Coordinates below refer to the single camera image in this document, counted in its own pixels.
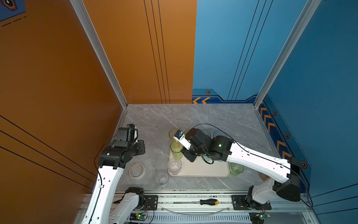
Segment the yellow ribbed glass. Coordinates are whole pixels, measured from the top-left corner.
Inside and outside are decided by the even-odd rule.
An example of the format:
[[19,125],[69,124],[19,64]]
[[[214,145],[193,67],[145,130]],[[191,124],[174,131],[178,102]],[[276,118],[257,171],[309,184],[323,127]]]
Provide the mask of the yellow ribbed glass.
[[174,136],[175,136],[175,134],[176,134],[178,131],[179,131],[178,128],[173,128],[173,129],[171,129],[171,130],[169,131],[169,138],[170,138],[171,140],[174,140],[174,141],[175,141]]

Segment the light blue glass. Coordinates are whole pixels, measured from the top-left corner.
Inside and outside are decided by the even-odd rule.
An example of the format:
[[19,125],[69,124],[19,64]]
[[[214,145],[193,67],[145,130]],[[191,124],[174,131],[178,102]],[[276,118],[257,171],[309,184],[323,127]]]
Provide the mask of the light blue glass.
[[209,138],[211,138],[211,133],[208,130],[202,130],[202,132],[208,136]]

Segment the blue tall glass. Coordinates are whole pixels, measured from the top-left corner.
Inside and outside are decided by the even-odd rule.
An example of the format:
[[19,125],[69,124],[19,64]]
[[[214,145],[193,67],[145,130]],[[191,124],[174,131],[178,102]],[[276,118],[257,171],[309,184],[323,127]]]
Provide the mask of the blue tall glass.
[[214,131],[213,137],[216,138],[218,136],[227,137],[227,135],[223,131],[220,131],[220,130]]

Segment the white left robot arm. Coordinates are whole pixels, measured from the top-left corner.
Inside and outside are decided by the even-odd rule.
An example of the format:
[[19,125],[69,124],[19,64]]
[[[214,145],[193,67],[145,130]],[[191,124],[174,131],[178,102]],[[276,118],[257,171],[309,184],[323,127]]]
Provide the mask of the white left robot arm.
[[131,212],[145,203],[144,190],[130,187],[113,211],[113,198],[126,164],[137,155],[145,154],[143,140],[138,140],[134,124],[120,127],[115,139],[99,157],[98,177],[82,224],[124,224]]

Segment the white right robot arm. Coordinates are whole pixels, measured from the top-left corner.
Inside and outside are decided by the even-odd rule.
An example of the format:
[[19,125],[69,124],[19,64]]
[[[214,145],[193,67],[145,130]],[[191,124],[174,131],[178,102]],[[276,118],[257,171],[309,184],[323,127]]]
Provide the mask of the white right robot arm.
[[239,144],[228,134],[211,138],[197,128],[187,133],[178,130],[174,139],[183,146],[181,152],[190,162],[205,156],[212,161],[240,164],[267,175],[268,180],[248,190],[245,200],[251,209],[261,210],[267,202],[278,197],[291,202],[301,200],[300,168],[295,158],[272,157]]

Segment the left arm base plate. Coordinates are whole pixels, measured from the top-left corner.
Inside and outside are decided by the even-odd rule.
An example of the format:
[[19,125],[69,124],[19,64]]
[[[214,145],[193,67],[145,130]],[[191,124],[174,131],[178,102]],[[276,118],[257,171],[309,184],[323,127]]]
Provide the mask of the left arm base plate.
[[144,195],[139,196],[139,204],[134,209],[135,211],[144,211],[148,208],[150,210],[157,210],[158,206],[158,195]]

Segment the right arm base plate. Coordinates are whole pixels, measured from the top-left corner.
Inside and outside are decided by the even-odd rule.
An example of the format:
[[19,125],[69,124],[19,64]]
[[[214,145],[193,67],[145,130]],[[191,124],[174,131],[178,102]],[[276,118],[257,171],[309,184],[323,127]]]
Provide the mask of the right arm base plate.
[[244,195],[232,195],[232,205],[234,210],[272,210],[270,202],[266,202],[265,204],[260,204],[254,200],[249,200],[248,196]]

